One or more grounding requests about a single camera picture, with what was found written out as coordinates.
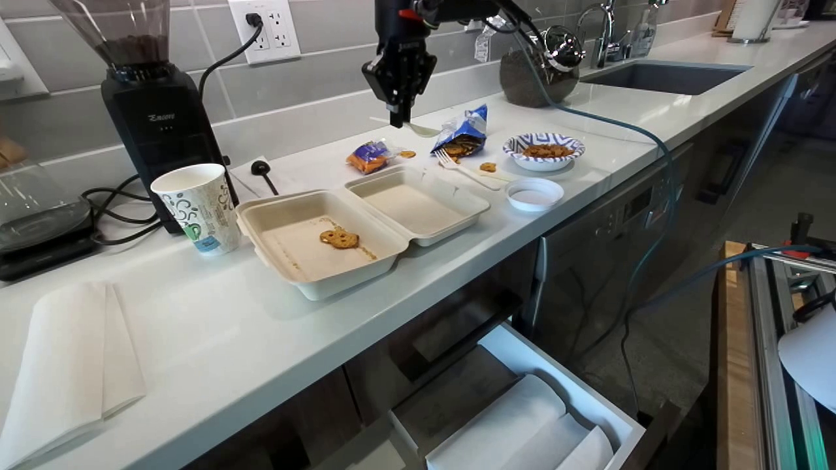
backsplash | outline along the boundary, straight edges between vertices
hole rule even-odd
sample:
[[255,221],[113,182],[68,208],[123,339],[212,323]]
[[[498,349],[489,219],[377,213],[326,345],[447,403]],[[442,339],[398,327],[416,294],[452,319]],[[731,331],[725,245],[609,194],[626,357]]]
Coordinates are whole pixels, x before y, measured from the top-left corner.
[[[579,0],[519,0],[537,23],[574,27]],[[616,0],[618,29],[634,23],[644,0]],[[711,14],[719,0],[671,0],[664,20]],[[250,159],[263,152],[296,152],[314,142],[334,142],[382,126],[383,106],[370,96],[360,63],[374,58],[374,0],[289,0],[298,29],[301,61],[246,65],[243,58],[220,68],[206,85],[206,110],[220,132],[221,152],[232,159]],[[119,145],[98,96],[104,63],[87,46],[75,29],[50,0],[0,0],[0,15],[53,92],[44,98],[0,105],[0,132],[20,142],[33,159],[63,159],[84,152]],[[597,32],[600,18],[586,15],[586,36]],[[194,79],[238,46],[232,15],[224,0],[172,0],[169,58]],[[439,55],[433,85],[458,85],[442,96],[433,88],[419,96],[416,114],[498,92],[496,63],[472,61],[472,33],[445,23],[428,50]],[[249,127],[258,114],[284,114],[276,127]],[[283,144],[258,148],[260,132],[279,132]]]

faucet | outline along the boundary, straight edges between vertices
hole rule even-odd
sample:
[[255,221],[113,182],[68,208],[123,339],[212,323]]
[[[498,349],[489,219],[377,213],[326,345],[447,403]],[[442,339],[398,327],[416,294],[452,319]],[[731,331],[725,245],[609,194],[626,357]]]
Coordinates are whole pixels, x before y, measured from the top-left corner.
[[611,0],[600,0],[597,10],[604,15],[604,23],[600,23],[600,33],[596,38],[596,58],[592,61],[596,61],[596,68],[604,68],[605,63],[618,63],[618,61],[629,58],[629,41],[626,38],[618,41],[613,36],[616,10],[613,10]]

white tile wall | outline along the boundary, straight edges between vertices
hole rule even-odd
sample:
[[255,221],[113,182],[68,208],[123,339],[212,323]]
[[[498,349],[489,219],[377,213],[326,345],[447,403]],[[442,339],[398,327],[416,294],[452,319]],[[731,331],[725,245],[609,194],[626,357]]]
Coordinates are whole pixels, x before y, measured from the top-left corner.
[[[622,10],[618,23],[633,20],[642,2],[644,0],[616,0],[616,10]],[[519,0],[519,6],[540,20],[574,27],[579,10],[592,6],[592,0]],[[664,18],[709,14],[716,10],[716,6],[719,0],[673,0]],[[220,127],[250,122],[250,114],[298,112],[301,105],[310,101],[310,110],[324,110],[322,101],[340,101],[340,96],[347,101],[357,96],[364,96],[360,101],[370,98],[360,63],[370,61],[377,46],[374,0],[289,0],[289,7],[302,58],[260,68],[249,68],[243,61],[224,65],[206,88],[206,110]],[[0,105],[0,132],[25,144],[37,159],[63,159],[78,152],[118,145],[118,132],[96,88],[104,79],[104,65],[75,29],[58,15],[50,0],[0,0],[0,18],[7,20],[53,92],[48,98]],[[600,18],[590,15],[586,29],[592,33],[597,20]],[[182,70],[199,79],[208,63],[236,46],[238,36],[228,0],[172,0],[169,55]],[[439,55],[439,75],[475,65],[472,36],[462,33],[458,23],[445,23],[430,36],[428,50]],[[481,85],[462,84],[458,93],[469,96],[472,88]],[[416,112],[430,110],[430,101],[433,96],[420,96]],[[364,126],[356,114],[319,114],[317,119],[326,122],[322,139],[328,142],[366,127],[366,118],[368,114],[364,114]],[[236,152],[243,152],[246,144],[258,145],[255,136],[263,139],[260,131],[240,131],[240,136],[250,139],[229,139]]]

open clamshell container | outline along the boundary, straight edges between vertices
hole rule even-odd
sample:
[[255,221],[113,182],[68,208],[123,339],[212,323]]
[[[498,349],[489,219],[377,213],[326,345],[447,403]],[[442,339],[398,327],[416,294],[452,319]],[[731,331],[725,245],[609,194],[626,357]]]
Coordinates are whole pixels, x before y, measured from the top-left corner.
[[[279,276],[307,301],[386,273],[411,239],[430,245],[475,221],[489,200],[425,169],[386,169],[340,190],[310,190],[253,200],[238,208],[243,236]],[[357,249],[338,250],[319,239],[343,226]]]

coffee grinder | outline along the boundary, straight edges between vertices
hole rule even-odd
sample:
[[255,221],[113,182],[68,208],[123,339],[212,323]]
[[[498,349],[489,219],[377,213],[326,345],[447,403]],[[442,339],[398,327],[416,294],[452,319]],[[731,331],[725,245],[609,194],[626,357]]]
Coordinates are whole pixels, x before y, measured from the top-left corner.
[[[196,161],[221,161],[200,96],[166,61],[169,0],[53,0],[106,63],[101,96],[144,186]],[[179,233],[151,194],[166,233]]]

